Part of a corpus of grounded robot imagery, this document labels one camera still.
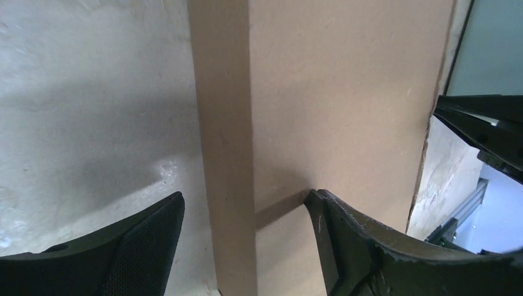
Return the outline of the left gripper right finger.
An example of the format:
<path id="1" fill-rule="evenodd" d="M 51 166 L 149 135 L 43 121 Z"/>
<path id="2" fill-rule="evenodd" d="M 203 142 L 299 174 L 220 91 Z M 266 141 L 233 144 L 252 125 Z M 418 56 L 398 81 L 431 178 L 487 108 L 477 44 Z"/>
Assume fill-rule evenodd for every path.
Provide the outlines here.
<path id="1" fill-rule="evenodd" d="M 305 206 L 328 295 L 522 294 L 522 250 L 479 255 L 417 240 L 324 189 Z"/>

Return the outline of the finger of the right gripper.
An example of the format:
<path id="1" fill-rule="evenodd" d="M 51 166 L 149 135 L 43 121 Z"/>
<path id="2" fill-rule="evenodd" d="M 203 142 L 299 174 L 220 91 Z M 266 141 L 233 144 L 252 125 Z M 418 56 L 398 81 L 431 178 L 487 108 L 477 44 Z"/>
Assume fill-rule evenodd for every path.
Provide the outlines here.
<path id="1" fill-rule="evenodd" d="M 522 183 L 522 134 L 461 112 L 436 108 L 434 115 L 469 146 L 477 158 Z"/>
<path id="2" fill-rule="evenodd" d="M 522 123 L 522 95 L 439 96 L 436 107 Z"/>

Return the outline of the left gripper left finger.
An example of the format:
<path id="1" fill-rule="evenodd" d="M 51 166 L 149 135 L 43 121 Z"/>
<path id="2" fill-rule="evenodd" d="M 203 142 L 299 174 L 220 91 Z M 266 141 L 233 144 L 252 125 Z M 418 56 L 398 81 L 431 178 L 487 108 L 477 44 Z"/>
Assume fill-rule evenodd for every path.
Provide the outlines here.
<path id="1" fill-rule="evenodd" d="M 1 295 L 164 295 L 184 209 L 175 192 L 41 253 L 1 257 Z"/>

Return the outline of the brown cardboard box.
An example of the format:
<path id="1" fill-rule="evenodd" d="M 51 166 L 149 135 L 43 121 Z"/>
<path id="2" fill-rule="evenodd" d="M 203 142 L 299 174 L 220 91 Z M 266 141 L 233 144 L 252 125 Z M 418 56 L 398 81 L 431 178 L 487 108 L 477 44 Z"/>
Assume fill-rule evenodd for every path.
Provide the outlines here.
<path id="1" fill-rule="evenodd" d="M 302 199 L 405 231 L 454 1 L 189 1 L 218 290 L 324 295 Z"/>

